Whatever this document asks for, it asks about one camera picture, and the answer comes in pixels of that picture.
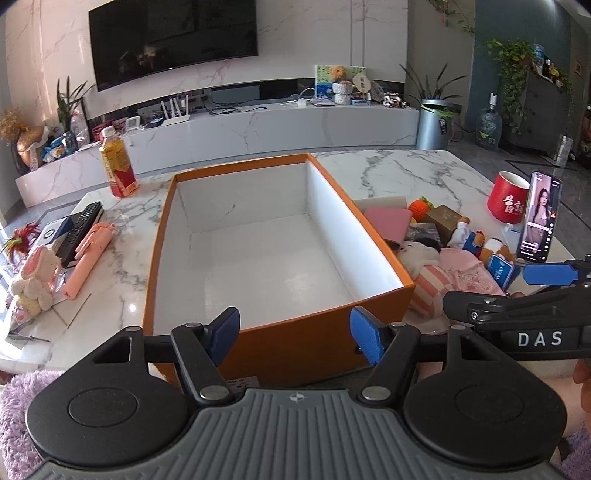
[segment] tv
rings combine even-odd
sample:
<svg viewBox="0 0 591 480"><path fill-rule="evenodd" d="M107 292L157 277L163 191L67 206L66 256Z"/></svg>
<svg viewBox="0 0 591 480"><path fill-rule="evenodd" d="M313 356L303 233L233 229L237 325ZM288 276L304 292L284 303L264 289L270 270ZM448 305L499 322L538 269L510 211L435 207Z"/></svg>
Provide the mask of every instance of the tv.
<svg viewBox="0 0 591 480"><path fill-rule="evenodd" d="M89 12L99 91L152 73L258 55L255 0L113 0Z"/></svg>

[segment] open cardboard box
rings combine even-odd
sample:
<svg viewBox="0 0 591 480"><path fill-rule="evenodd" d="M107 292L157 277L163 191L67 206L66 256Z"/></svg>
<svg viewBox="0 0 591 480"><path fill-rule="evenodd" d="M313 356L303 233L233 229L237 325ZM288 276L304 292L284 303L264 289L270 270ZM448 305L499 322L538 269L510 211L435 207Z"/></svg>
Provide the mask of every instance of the open cardboard box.
<svg viewBox="0 0 591 480"><path fill-rule="evenodd" d="M387 244L310 154L180 173L155 241L147 335L207 324L228 306L241 332L227 380L298 386L366 364L349 313L400 321L414 284ZM160 371L174 381L171 365Z"/></svg>

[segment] stuffed toy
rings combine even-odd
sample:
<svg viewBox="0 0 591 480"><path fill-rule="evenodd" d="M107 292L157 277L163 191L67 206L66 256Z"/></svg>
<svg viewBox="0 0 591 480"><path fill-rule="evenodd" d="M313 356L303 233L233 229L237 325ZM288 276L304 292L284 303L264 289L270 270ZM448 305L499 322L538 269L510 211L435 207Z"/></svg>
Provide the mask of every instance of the stuffed toy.
<svg viewBox="0 0 591 480"><path fill-rule="evenodd" d="M45 245L34 248L10 285L17 306L31 317L49 310L53 305L51 286L60 266L61 261L53 250Z"/></svg>
<svg viewBox="0 0 591 480"><path fill-rule="evenodd" d="M347 79L347 71L345 67L334 66L330 68L330 81L332 83L339 83L341 80Z"/></svg>
<svg viewBox="0 0 591 480"><path fill-rule="evenodd" d="M479 259L488 268L491 258L495 254L503 257L508 262L515 263L515 255L511 253L508 246L498 238L489 238L482 247Z"/></svg>
<svg viewBox="0 0 591 480"><path fill-rule="evenodd" d="M420 223L423 221L425 213L433 210L434 206L425 197L420 197L418 200L412 202L408 206L408 209L413 213L413 219L415 220L415 222L411 221L411 223Z"/></svg>
<svg viewBox="0 0 591 480"><path fill-rule="evenodd" d="M481 231L473 232L468 227L469 224L470 219L468 217L460 217L457 221L457 228L452 233L447 246L459 250L468 250L478 257L484 245L484 234Z"/></svg>
<svg viewBox="0 0 591 480"><path fill-rule="evenodd" d="M440 251L431 238L403 242L398 250L398 259L415 284L410 307L429 318L443 315L443 297L453 290L450 277L440 268Z"/></svg>

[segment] gray cabinet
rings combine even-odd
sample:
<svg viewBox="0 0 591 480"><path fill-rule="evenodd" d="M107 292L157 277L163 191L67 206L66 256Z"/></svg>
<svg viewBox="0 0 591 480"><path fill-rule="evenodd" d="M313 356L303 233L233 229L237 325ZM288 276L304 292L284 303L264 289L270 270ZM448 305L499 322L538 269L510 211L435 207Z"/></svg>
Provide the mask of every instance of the gray cabinet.
<svg viewBox="0 0 591 480"><path fill-rule="evenodd" d="M530 72L525 90L525 117L521 119L521 134L506 132L505 140L516 147L554 153L558 137L567 126L569 105L570 98L564 90Z"/></svg>

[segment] teddy bear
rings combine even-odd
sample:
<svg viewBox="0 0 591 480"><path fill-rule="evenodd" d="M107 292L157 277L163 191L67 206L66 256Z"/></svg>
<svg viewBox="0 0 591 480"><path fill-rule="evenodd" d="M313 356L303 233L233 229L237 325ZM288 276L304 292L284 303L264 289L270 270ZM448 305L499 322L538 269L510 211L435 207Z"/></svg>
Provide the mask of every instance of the teddy bear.
<svg viewBox="0 0 591 480"><path fill-rule="evenodd" d="M482 263L488 268L493 255L500 255L505 260L515 263L515 255L511 253L509 247L501 242L498 238L489 238L483 245L478 257Z"/></svg>
<svg viewBox="0 0 591 480"><path fill-rule="evenodd" d="M443 297L453 290L452 279L440 267L440 251L432 238L403 242L398 249L398 260L415 284L410 307L429 318L443 315Z"/></svg>
<svg viewBox="0 0 591 480"><path fill-rule="evenodd" d="M345 67L342 66L334 66L330 68L330 81L332 83L338 83L341 80L347 79L347 71Z"/></svg>

